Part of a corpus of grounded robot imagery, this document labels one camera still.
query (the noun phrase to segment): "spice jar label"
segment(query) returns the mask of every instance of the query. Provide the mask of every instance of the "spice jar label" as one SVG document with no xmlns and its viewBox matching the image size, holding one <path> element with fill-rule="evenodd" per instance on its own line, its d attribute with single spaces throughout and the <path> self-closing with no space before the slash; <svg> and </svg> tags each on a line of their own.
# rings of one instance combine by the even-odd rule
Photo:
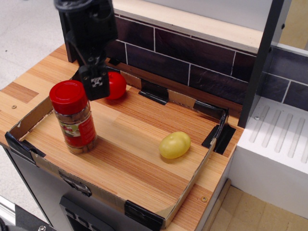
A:
<svg viewBox="0 0 308 231">
<path fill-rule="evenodd" d="M 62 133 L 68 145 L 80 147 L 87 145 L 95 139 L 96 132 L 94 128 L 92 115 L 85 121 L 78 124 L 65 124 L 60 122 Z"/>
</svg>

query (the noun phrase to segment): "tile wall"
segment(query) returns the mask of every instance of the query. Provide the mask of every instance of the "tile wall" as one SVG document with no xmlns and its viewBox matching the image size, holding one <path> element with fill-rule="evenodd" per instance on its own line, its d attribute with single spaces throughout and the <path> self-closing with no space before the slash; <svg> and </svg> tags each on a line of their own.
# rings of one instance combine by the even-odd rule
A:
<svg viewBox="0 0 308 231">
<path fill-rule="evenodd" d="M 272 52 L 262 96 L 308 111 L 308 57 L 277 47 Z"/>
<path fill-rule="evenodd" d="M 243 104 L 255 54 L 116 16 L 118 40 L 107 56 Z"/>
</svg>

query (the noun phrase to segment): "cardboard floor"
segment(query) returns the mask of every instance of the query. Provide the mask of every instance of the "cardboard floor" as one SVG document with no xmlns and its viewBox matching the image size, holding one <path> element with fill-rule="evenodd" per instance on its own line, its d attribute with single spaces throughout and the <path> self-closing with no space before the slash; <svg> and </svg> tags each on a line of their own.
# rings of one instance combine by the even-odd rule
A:
<svg viewBox="0 0 308 231">
<path fill-rule="evenodd" d="M 231 186 L 208 230 L 307 231 L 308 220 Z"/>
</svg>

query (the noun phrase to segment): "cardboard tray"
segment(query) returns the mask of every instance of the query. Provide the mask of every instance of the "cardboard tray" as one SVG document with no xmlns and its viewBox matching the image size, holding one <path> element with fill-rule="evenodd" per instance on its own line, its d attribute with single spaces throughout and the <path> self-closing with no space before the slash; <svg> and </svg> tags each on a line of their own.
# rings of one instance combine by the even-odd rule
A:
<svg viewBox="0 0 308 231">
<path fill-rule="evenodd" d="M 166 228 L 215 147 L 216 139 L 209 149 L 201 144 L 218 123 L 174 103 L 161 105 L 138 92 L 128 86 L 121 100 L 91 102 L 98 144 L 90 153 L 68 151 L 49 98 L 7 132 L 7 142 L 15 153 L 81 193 L 152 230 Z M 192 145 L 184 156 L 166 160 L 158 145 L 178 130 L 189 134 Z"/>
</svg>

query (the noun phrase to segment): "yellow potato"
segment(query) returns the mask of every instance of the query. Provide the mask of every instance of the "yellow potato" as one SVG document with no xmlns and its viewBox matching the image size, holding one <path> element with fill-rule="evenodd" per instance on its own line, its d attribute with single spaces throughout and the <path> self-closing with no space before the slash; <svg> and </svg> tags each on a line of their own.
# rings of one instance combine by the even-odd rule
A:
<svg viewBox="0 0 308 231">
<path fill-rule="evenodd" d="M 185 132 L 176 131 L 167 135 L 159 144 L 160 154 L 167 159 L 184 155 L 191 146 L 191 138 Z"/>
</svg>

